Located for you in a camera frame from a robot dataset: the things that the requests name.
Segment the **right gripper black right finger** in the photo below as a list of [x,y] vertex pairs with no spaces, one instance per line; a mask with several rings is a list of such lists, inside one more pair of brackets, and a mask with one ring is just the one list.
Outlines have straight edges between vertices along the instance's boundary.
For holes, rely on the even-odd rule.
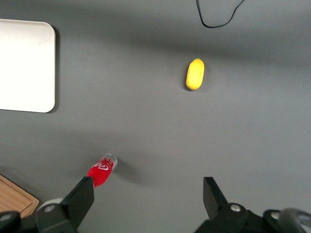
[[208,220],[197,228],[197,233],[301,232],[293,210],[266,210],[263,216],[258,216],[238,203],[229,203],[213,177],[204,178],[203,203]]

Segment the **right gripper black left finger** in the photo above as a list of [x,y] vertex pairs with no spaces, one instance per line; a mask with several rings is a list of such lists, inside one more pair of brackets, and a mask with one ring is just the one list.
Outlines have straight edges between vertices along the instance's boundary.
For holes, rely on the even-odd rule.
[[30,216],[17,211],[0,214],[2,233],[76,233],[94,202],[93,180],[83,177],[59,203],[44,204]]

